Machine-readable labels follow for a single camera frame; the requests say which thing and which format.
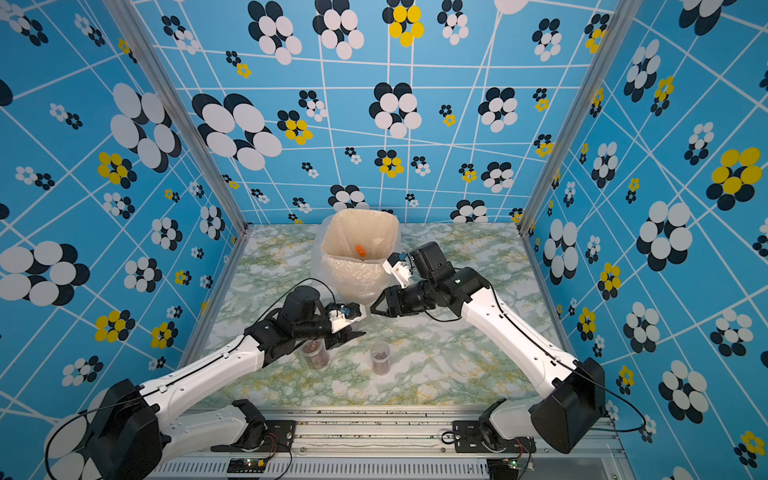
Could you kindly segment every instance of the metal bracket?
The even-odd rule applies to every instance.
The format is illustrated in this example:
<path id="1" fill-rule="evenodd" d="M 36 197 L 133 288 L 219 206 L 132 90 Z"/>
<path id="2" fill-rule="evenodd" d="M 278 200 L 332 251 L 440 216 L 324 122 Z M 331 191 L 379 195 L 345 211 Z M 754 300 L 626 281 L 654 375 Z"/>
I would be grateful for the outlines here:
<path id="1" fill-rule="evenodd" d="M 483 443 L 480 425 L 481 423 L 476 421 L 455 420 L 453 422 L 453 434 L 457 437 L 453 444 L 456 453 L 514 453 L 516 455 L 536 453 L 536 442 L 525 437 L 507 440 L 502 450 L 491 450 Z"/>

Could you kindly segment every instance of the clear plastic container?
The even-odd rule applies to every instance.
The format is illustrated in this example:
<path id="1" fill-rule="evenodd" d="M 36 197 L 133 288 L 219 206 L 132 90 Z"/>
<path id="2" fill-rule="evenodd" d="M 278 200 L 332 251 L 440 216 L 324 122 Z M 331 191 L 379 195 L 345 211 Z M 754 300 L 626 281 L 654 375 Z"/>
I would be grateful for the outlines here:
<path id="1" fill-rule="evenodd" d="M 307 340 L 298 353 L 311 369 L 320 370 L 328 366 L 328 350 L 324 340 Z"/>
<path id="2" fill-rule="evenodd" d="M 389 345 L 384 342 L 376 342 L 371 346 L 371 360 L 373 361 L 373 372 L 376 375 L 386 375 L 389 373 L 390 363 Z"/>

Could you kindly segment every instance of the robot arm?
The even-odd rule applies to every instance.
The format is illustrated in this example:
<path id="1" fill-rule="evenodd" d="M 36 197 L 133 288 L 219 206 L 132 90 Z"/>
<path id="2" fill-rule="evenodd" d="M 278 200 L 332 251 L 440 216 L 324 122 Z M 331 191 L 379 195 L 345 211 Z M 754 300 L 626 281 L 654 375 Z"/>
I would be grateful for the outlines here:
<path id="1" fill-rule="evenodd" d="M 480 418 L 486 445 L 499 449 L 504 440 L 527 436 L 532 424 L 549 445 L 559 452 L 570 452 L 605 413 L 602 367 L 593 359 L 578 362 L 553 345 L 499 300 L 485 278 L 469 267 L 455 269 L 437 243 L 421 246 L 410 257 L 423 280 L 413 284 L 401 281 L 401 286 L 387 288 L 371 305 L 371 313 L 408 316 L 437 306 L 450 308 L 514 360 L 543 398 L 528 412 L 503 400 L 486 410 Z M 395 269 L 392 260 L 395 258 L 385 262 L 385 270 Z M 402 269 L 405 262 L 398 265 Z M 409 273 L 398 272 L 396 276 L 399 281 L 410 278 Z M 386 308 L 379 310 L 384 302 Z M 529 419 L 521 416 L 527 413 Z"/>

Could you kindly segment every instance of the wire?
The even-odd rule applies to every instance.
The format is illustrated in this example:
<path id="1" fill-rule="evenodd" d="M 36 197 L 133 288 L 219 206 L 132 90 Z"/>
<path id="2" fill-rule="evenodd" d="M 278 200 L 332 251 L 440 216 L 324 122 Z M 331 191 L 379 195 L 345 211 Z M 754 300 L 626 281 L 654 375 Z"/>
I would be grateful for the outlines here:
<path id="1" fill-rule="evenodd" d="M 429 312 L 426 311 L 426 310 L 424 310 L 424 313 L 426 313 L 429 318 L 435 320 L 436 322 L 440 322 L 440 323 L 455 322 L 456 320 L 461 320 L 462 319 L 461 317 L 457 317 L 457 318 L 450 319 L 450 320 L 440 320 L 440 319 L 436 319 L 434 316 L 430 315 Z"/>
<path id="2" fill-rule="evenodd" d="M 617 429 L 590 429 L 590 430 L 598 430 L 598 431 L 602 431 L 602 432 L 623 432 L 623 433 L 626 433 L 626 432 L 636 432 L 637 430 L 642 430 L 642 429 L 644 429 L 644 428 L 645 428 L 645 425 L 646 425 L 645 416 L 642 414 L 642 412 L 641 412 L 640 410 L 638 410 L 638 409 L 637 409 L 637 407 L 636 407 L 636 406 L 634 406 L 634 405 L 632 404 L 632 402 L 630 402 L 630 401 L 628 401 L 628 400 L 626 400 L 626 399 L 622 398 L 621 396 L 619 396 L 619 394 L 618 394 L 618 393 L 616 393 L 616 392 L 612 392 L 611 390 L 609 390 L 609 389 L 605 388 L 604 386 L 600 385 L 599 383 L 595 382 L 593 379 L 591 379 L 591 378 L 589 378 L 589 377 L 587 377 L 587 376 L 585 376 L 585 375 L 582 375 L 582 374 L 581 374 L 580 372 L 578 372 L 577 370 L 575 370 L 575 369 L 572 369 L 570 366 L 568 366 L 568 365 L 565 365 L 563 362 L 561 362 L 560 360 L 556 359 L 556 358 L 555 358 L 555 357 L 554 357 L 552 354 L 550 354 L 550 353 L 549 353 L 549 352 L 548 352 L 548 351 L 547 351 L 547 350 L 546 350 L 546 349 L 545 349 L 543 346 L 541 346 L 541 345 L 539 345 L 538 343 L 536 343 L 536 342 L 535 342 L 535 341 L 534 341 L 534 340 L 533 340 L 533 339 L 532 339 L 532 338 L 531 338 L 531 337 L 530 337 L 530 336 L 529 336 L 529 335 L 528 335 L 528 334 L 527 334 L 525 331 L 523 331 L 523 329 L 522 329 L 522 328 L 520 328 L 520 326 L 519 326 L 517 323 L 513 322 L 513 321 L 512 321 L 512 319 L 511 319 L 511 318 L 509 318 L 509 317 L 507 316 L 507 313 L 506 313 L 506 312 L 505 312 L 505 311 L 502 309 L 502 305 L 501 305 L 501 302 L 499 302 L 499 301 L 498 301 L 498 297 L 496 296 L 496 290 L 493 288 L 493 285 L 492 285 L 492 284 L 490 284 L 490 283 L 488 283 L 488 284 L 491 286 L 491 291 L 493 292 L 493 298 L 494 298 L 494 300 L 496 300 L 496 308 L 498 308 L 498 311 L 499 311 L 499 312 L 501 312 L 501 313 L 502 313 L 502 315 L 504 315 L 504 318 L 506 318 L 506 319 L 507 319 L 507 320 L 508 320 L 508 321 L 509 321 L 509 322 L 510 322 L 510 323 L 511 323 L 511 324 L 512 324 L 512 325 L 513 325 L 513 326 L 514 326 L 516 329 L 518 329 L 518 331 L 519 331 L 520 333 L 522 333 L 522 335 L 523 335 L 523 336 L 524 336 L 526 339 L 528 339 L 528 341 L 529 341 L 529 342 L 531 342 L 531 343 L 533 343 L 534 345 L 536 345 L 536 346 L 538 347 L 538 349 L 540 349 L 542 352 L 544 352 L 544 354 L 545 354 L 546 356 L 548 356 L 550 359 L 552 359 L 552 361 L 556 362 L 556 363 L 557 363 L 557 364 L 559 364 L 560 366 L 563 366 L 563 367 L 565 367 L 565 368 L 566 368 L 566 369 L 568 369 L 568 370 L 571 370 L 573 373 L 575 373 L 576 375 L 580 376 L 581 378 L 583 378 L 583 379 L 585 379 L 585 380 L 587 380 L 587 381 L 589 381 L 589 382 L 591 382 L 591 383 L 594 383 L 594 384 L 595 384 L 595 386 L 597 386 L 597 387 L 600 387 L 600 388 L 601 388 L 601 389 L 603 389 L 605 392 L 608 392 L 608 393 L 610 393 L 611 395 L 613 395 L 613 396 L 614 396 L 614 397 L 616 397 L 617 399 L 621 400 L 622 402 L 624 402 L 624 403 L 626 403 L 627 405 L 629 405 L 630 407 L 632 407 L 632 409 L 633 409 L 635 412 L 637 412 L 637 414 L 640 416 L 640 418 L 641 418 L 641 419 L 643 419 L 643 425 L 640 425 L 639 427 L 636 427 L 636 428 L 634 428 L 634 429 L 624 429 L 624 430 L 617 430 Z"/>

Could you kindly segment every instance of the yellow dot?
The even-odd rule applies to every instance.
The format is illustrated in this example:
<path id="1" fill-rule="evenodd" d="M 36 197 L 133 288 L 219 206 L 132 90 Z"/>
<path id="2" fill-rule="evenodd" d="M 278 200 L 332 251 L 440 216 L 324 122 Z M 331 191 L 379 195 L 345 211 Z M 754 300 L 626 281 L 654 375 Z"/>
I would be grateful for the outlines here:
<path id="1" fill-rule="evenodd" d="M 413 38 L 421 38 L 424 35 L 424 25 L 421 22 L 411 25 L 411 35 L 413 35 Z"/>
<path id="2" fill-rule="evenodd" d="M 389 34 L 392 36 L 392 38 L 398 38 L 400 35 L 402 35 L 402 27 L 399 23 L 393 23 L 389 26 Z"/>
<path id="3" fill-rule="evenodd" d="M 400 36 L 400 45 L 402 45 L 403 47 L 410 47 L 412 43 L 413 43 L 413 34 L 410 31 L 407 31 L 406 33 Z"/>
<path id="4" fill-rule="evenodd" d="M 763 169 L 757 165 L 751 165 L 741 172 L 741 181 L 745 184 L 756 184 L 763 177 Z"/>
<path id="5" fill-rule="evenodd" d="M 737 177 L 731 177 L 728 180 L 725 180 L 725 183 L 723 183 L 723 190 L 725 190 L 725 193 L 733 195 L 739 191 L 741 186 L 741 179 Z"/>
<path id="6" fill-rule="evenodd" d="M 737 161 L 739 161 L 738 150 L 728 150 L 720 159 L 720 163 L 722 163 L 724 167 L 732 167 Z"/>
<path id="7" fill-rule="evenodd" d="M 712 172 L 712 181 L 716 184 L 722 184 L 725 180 L 728 180 L 730 176 L 730 170 L 728 167 L 718 167 Z"/>
<path id="8" fill-rule="evenodd" d="M 741 152 L 741 164 L 744 167 L 754 165 L 760 159 L 760 149 L 752 147 Z"/>
<path id="9" fill-rule="evenodd" d="M 408 10 L 402 5 L 397 5 L 394 11 L 395 22 L 402 23 L 408 17 Z"/>

